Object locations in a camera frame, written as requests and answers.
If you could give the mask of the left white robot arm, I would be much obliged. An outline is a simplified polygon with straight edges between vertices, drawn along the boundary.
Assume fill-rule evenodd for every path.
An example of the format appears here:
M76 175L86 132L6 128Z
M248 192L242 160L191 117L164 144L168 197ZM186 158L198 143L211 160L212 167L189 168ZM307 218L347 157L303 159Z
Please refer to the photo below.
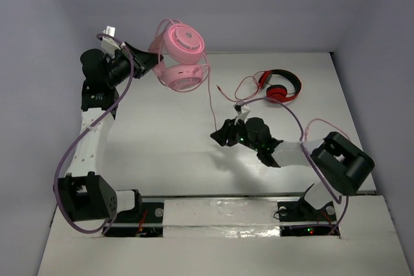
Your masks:
M138 190L114 190L100 174L109 131L126 93L117 86L140 79L158 65L157 54L121 43L113 53L90 49L80 56L81 129L54 176L56 203L67 223L83 234L106 233L118 215L138 220L144 212Z

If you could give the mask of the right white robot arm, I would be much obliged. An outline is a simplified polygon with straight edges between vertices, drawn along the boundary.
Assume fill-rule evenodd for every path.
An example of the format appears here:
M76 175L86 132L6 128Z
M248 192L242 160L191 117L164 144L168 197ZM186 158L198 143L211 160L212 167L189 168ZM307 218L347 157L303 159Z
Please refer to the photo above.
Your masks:
M272 137L261 118L246 121L227 119L211 133L221 147L243 145L256 153L259 161L273 168L312 168L320 179L309 186L297 201L280 203L275 215L283 222L339 222L328 208L357 194L375 167L373 159L339 132L312 142L288 142Z

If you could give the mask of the pink headphones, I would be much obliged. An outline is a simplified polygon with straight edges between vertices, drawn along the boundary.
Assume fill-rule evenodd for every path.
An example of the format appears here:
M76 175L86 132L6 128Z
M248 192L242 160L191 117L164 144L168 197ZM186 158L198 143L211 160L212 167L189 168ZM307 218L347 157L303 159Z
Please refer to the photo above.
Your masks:
M159 82L175 92L191 92L210 77L204 40L182 21L162 20L148 52L157 56L153 72Z

